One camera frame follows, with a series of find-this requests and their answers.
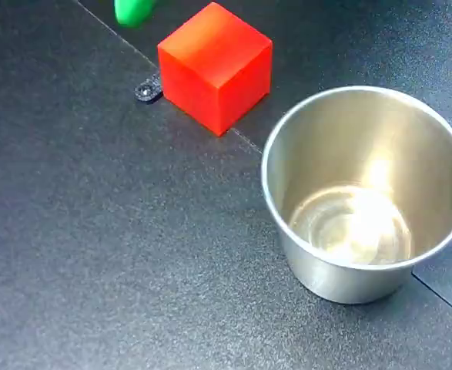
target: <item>red cube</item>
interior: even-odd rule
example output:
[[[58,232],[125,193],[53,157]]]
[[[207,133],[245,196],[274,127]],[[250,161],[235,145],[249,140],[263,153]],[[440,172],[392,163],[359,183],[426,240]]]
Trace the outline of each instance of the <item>red cube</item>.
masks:
[[[215,2],[157,48],[164,96],[217,136],[270,91],[272,42]]]

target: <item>table surface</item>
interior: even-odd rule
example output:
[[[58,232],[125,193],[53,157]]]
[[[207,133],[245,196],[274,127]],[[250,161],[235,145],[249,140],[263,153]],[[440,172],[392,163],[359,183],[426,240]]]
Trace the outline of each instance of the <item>table surface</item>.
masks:
[[[452,124],[452,3],[330,3],[223,2],[276,54],[271,96],[217,139],[132,97],[205,2],[115,27],[143,54],[75,2],[0,2],[1,369],[452,368],[452,245],[387,299],[331,304],[265,209],[259,148],[319,89],[398,88]]]

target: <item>metal cup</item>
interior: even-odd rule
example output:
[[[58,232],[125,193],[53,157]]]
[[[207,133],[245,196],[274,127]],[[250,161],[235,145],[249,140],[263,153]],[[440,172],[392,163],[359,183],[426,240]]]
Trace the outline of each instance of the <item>metal cup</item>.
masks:
[[[452,239],[452,129],[401,92],[321,92],[273,129],[262,185],[301,283],[330,301],[373,301]]]

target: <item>green marker cap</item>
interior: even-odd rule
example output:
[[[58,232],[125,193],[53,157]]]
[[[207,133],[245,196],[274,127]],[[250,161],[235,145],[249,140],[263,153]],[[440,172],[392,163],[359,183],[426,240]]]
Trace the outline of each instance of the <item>green marker cap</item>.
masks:
[[[137,27],[152,12],[156,0],[115,0],[116,20],[120,25]]]

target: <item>small black clip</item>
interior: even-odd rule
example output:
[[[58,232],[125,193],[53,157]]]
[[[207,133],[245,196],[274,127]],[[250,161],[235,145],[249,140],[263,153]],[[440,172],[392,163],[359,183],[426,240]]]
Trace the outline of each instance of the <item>small black clip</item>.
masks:
[[[155,103],[162,97],[161,76],[154,73],[135,88],[135,97],[145,104]]]

